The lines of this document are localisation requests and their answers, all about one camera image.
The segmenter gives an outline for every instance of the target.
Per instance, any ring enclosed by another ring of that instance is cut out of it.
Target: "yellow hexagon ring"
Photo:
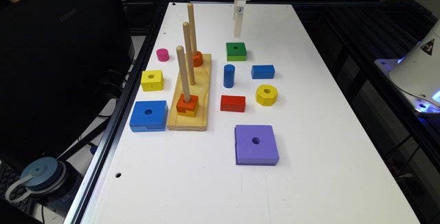
[[[256,89],[256,101],[265,106],[271,106],[276,102],[278,91],[271,85],[261,85]]]

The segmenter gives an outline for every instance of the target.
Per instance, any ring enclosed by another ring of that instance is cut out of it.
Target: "hole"
[[[254,144],[259,144],[259,143],[260,143],[260,139],[257,138],[257,137],[254,137],[254,138],[252,138],[252,142],[253,142]]]

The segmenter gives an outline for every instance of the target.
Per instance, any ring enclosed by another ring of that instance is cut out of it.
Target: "red block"
[[[246,97],[221,96],[220,111],[245,112]]]
[[[176,104],[177,112],[185,113],[186,111],[195,111],[195,107],[197,106],[197,103],[199,102],[199,96],[190,95],[190,98],[191,98],[191,102],[185,103],[184,94],[180,95],[180,98]]]

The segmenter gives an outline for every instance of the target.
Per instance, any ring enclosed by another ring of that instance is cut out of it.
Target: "wooden peg board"
[[[195,85],[190,85],[191,95],[199,96],[199,110],[195,117],[177,114],[176,104],[182,91],[180,73],[177,77],[173,103],[170,108],[167,127],[170,131],[206,131],[208,121],[209,84],[211,75],[211,54],[203,54],[203,64],[194,68]]]

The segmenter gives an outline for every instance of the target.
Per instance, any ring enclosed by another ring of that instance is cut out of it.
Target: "wooden peg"
[[[191,35],[191,45],[192,45],[192,55],[197,55],[197,40],[195,38],[195,20],[194,20],[194,7],[192,3],[188,3],[188,16],[190,19],[190,35]]]
[[[184,37],[186,49],[186,61],[188,62],[188,77],[191,86],[195,85],[193,53],[191,52],[190,24],[184,22]]]
[[[184,48],[179,45],[176,48],[177,59],[179,61],[179,69],[180,69],[180,80],[182,91],[184,92],[185,103],[191,102],[190,96],[190,86],[188,84],[188,74],[186,73],[186,60],[185,60],[185,51]]]

